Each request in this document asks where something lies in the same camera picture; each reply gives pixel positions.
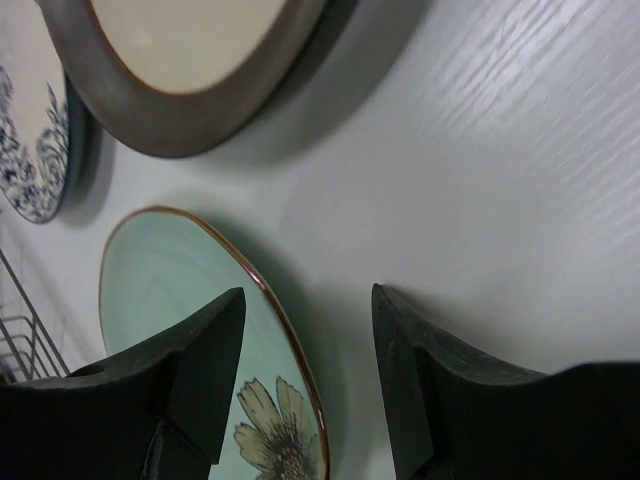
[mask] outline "metal rack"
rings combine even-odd
[[[69,369],[51,339],[33,303],[0,248],[0,273],[18,293],[24,312],[5,315],[0,305],[0,382],[15,383],[66,376]]]

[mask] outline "white table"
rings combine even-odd
[[[640,5],[363,0],[335,31],[354,1],[224,146],[162,161],[105,136],[83,203],[46,226],[5,220],[79,366],[104,355],[98,270],[116,222],[158,203],[210,219],[297,327],[334,477],[388,480],[374,282],[527,367],[639,356]]]

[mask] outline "yellow flower design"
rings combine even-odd
[[[253,425],[236,426],[240,455],[260,470],[256,480],[324,480],[325,465],[317,434],[300,392],[278,377],[278,407],[264,385],[245,383],[238,400]]]

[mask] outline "cream plate center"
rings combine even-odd
[[[286,0],[91,0],[127,68],[167,93],[204,90],[233,72]]]

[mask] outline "ceramic plate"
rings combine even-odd
[[[38,4],[2,0],[0,188],[27,220],[45,223],[60,209],[85,156],[88,121]]]
[[[247,314],[237,397],[210,478],[328,480],[322,408],[291,325],[262,277],[202,220],[151,207],[116,227],[100,277],[107,352],[149,338],[238,286]]]
[[[184,157],[215,146],[257,110],[325,1],[47,0],[42,9],[105,128],[140,152]]]

